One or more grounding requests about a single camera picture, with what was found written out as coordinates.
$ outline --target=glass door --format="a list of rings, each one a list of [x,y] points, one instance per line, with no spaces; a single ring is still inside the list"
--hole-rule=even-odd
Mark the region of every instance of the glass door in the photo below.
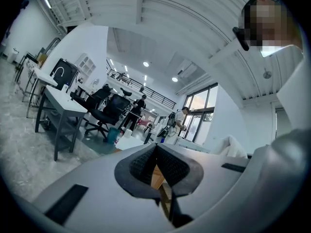
[[[189,125],[191,124],[191,120],[192,120],[193,116],[191,115],[186,115],[186,119],[185,119],[185,123],[184,125],[187,127],[187,131],[181,131],[180,132],[180,137],[183,137],[185,138],[187,133],[188,133],[188,130],[189,130]]]
[[[202,115],[192,116],[192,121],[190,122],[190,126],[187,127],[187,135],[186,139],[189,141],[193,141],[193,138],[196,134],[196,131],[199,127],[199,123]]]

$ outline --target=person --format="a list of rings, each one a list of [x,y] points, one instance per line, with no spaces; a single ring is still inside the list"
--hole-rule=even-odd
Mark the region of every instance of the person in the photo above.
[[[122,127],[123,130],[126,129],[127,124],[132,121],[132,125],[130,127],[131,131],[134,131],[134,127],[136,125],[138,116],[136,115],[140,115],[140,113],[142,112],[143,109],[146,109],[146,103],[145,103],[145,99],[147,98],[147,96],[144,94],[142,95],[141,99],[134,101],[133,102],[133,108],[131,110],[132,113],[128,113],[128,117],[127,120],[125,121],[124,126]]]
[[[105,84],[105,85],[103,86],[103,90],[104,90],[105,92],[110,92],[110,91],[112,90],[112,88],[109,87],[109,84]]]
[[[121,78],[125,75],[125,72],[124,73],[120,73],[120,75],[116,78],[117,80],[121,80]]]
[[[295,45],[303,53],[288,81],[277,93],[293,129],[311,128],[311,62],[305,32],[285,5],[274,0],[249,0],[243,7],[239,28],[250,46]]]
[[[184,117],[186,114],[188,114],[189,112],[189,108],[188,107],[183,107],[181,111],[177,111],[175,113],[175,117],[174,120],[176,122],[175,127],[170,127],[167,136],[165,137],[164,143],[168,143],[168,144],[174,144],[179,132],[181,130],[186,130],[186,127],[184,125],[182,125],[182,122],[184,120]]]

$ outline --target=trash can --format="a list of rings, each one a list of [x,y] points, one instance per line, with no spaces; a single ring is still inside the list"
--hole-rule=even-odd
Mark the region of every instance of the trash can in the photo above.
[[[18,53],[19,53],[19,51],[17,51],[15,48],[13,48],[13,49],[11,50],[11,52],[9,53],[9,56],[8,56],[7,61],[8,61],[9,63],[13,63],[13,61],[15,61],[15,59],[16,59]]]
[[[120,133],[120,130],[116,128],[110,128],[108,135],[107,135],[107,143],[114,144],[115,140],[117,139],[118,135]]]

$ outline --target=chair base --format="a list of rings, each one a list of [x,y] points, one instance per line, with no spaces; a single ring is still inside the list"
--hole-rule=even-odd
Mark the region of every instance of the chair base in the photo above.
[[[94,126],[94,128],[91,128],[91,129],[86,130],[85,133],[84,133],[85,135],[87,135],[90,131],[97,130],[97,131],[99,131],[100,133],[102,133],[102,135],[103,135],[103,137],[104,137],[104,140],[103,140],[103,141],[106,141],[106,140],[107,140],[107,136],[106,136],[105,132],[108,132],[108,127],[107,127],[106,124],[105,124],[105,126],[106,126],[107,130],[104,129],[104,128],[102,127],[102,126],[103,126],[103,123],[101,123],[101,122],[98,122],[98,125],[93,124],[93,123],[90,123],[90,122],[86,122],[86,126],[87,126],[88,124]]]

